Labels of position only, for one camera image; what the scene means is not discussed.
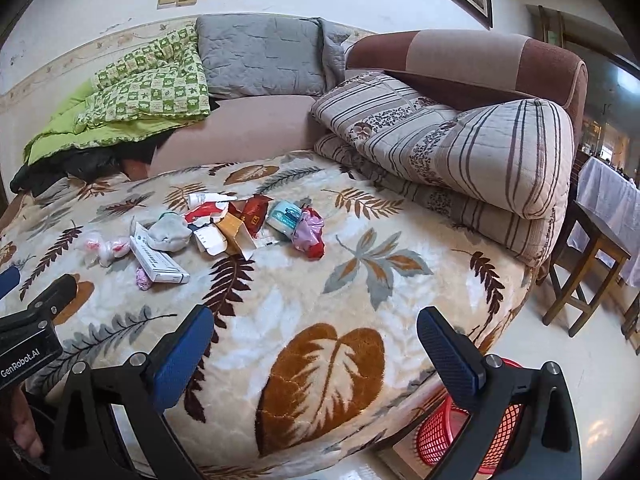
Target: stool seat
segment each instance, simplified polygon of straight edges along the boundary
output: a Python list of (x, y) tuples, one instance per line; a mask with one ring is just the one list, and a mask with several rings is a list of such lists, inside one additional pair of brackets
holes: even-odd
[[(584, 229), (589, 237), (589, 243), (575, 269), (566, 280), (564, 286), (560, 287), (558, 281), (558, 275), (554, 269), (554, 264), (558, 260), (562, 249), (565, 247), (569, 235), (574, 228), (575, 223), (578, 222), (580, 227)], [(598, 251), (602, 251), (615, 260), (615, 263), (607, 277), (604, 279), (600, 288), (597, 290), (593, 299), (587, 303), (580, 282), (585, 277), (587, 271), (591, 265), (596, 261), (596, 254)], [(542, 318), (542, 322), (545, 325), (551, 323), (558, 313), (562, 310), (565, 304), (579, 308), (582, 311), (580, 317), (569, 329), (569, 337), (573, 337), (578, 333), (589, 318), (596, 311), (607, 289), (614, 283), (615, 279), (620, 273), (620, 269), (624, 266), (626, 261), (631, 257), (631, 254), (626, 249), (620, 238), (611, 230), (611, 228), (597, 215), (587, 211), (577, 202), (571, 201), (566, 211), (566, 221), (562, 224), (558, 243), (556, 244), (551, 254), (551, 266), (549, 269), (549, 275), (551, 277), (551, 283), (554, 287), (556, 300), (551, 308), (547, 311)], [(572, 296), (573, 292), (576, 292), (578, 298)]]

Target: leaf-patterned blanket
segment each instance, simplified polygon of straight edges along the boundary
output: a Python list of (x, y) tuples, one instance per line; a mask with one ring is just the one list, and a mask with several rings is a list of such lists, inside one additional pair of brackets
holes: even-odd
[[(108, 269), (84, 266), (87, 232), (126, 235), (134, 216), (185, 212), (187, 195), (199, 191), (311, 204), (324, 217), (325, 256), (309, 261), (285, 240), (250, 260), (211, 258), (192, 244), (174, 255), (190, 282), (148, 292), (136, 287), (132, 254)], [(140, 182), (61, 181), (39, 202), (23, 199), (0, 239), (0, 264), (22, 274), (0, 302), (2, 316), (65, 272), (78, 281), (78, 297), (55, 320), (65, 352), (28, 383), (52, 401), (76, 361), (120, 364), (150, 351), (195, 304), (213, 311), (211, 345), (165, 413), (207, 478), (308, 474), (393, 435), (442, 396), (415, 334), (420, 309), (436, 305), (487, 350), (524, 300), (532, 270), (312, 152)], [(144, 467), (125, 422), (122, 431)]]

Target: table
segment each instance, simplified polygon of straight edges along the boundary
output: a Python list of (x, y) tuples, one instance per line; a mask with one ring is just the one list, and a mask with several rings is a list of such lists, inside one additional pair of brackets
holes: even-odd
[[(594, 213), (620, 238), (631, 254), (620, 277), (629, 286), (640, 286), (640, 190), (609, 166), (591, 157), (580, 170), (576, 202)], [(588, 237), (576, 225), (567, 243), (583, 252)], [(597, 258), (612, 267), (612, 258), (599, 251)]]

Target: red trash basket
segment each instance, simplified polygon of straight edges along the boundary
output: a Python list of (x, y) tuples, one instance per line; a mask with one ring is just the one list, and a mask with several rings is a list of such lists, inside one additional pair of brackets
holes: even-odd
[[(514, 361), (502, 358), (505, 364), (516, 368), (522, 368)], [(504, 412), (502, 422), (495, 433), (494, 441), (482, 460), (478, 472), (484, 475), (492, 475), (498, 467), (500, 459), (509, 443), (509, 437), (518, 420), (520, 405), (509, 406)], [(423, 422), (416, 435), (415, 448), (418, 455), (426, 465), (435, 466), (451, 443), (465, 425), (469, 413), (457, 407), (451, 397), (447, 396), (444, 402)]]

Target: screw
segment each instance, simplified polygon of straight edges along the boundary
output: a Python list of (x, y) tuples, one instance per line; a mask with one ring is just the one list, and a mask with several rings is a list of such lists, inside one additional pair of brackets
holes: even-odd
[(78, 361), (71, 368), (71, 371), (76, 375), (81, 374), (82, 372), (84, 372), (84, 370), (86, 370), (86, 363), (84, 361)]
[(500, 368), (502, 366), (502, 359), (500, 356), (495, 354), (489, 354), (484, 358), (484, 362), (487, 363), (491, 368)]
[(552, 375), (558, 375), (560, 373), (560, 366), (558, 365), (558, 363), (555, 363), (553, 361), (549, 361), (546, 364), (546, 369), (549, 371), (549, 373), (551, 373)]
[(130, 358), (129, 358), (129, 363), (132, 366), (140, 366), (143, 365), (146, 361), (146, 355), (144, 355), (142, 352), (138, 352), (137, 354), (133, 354)]

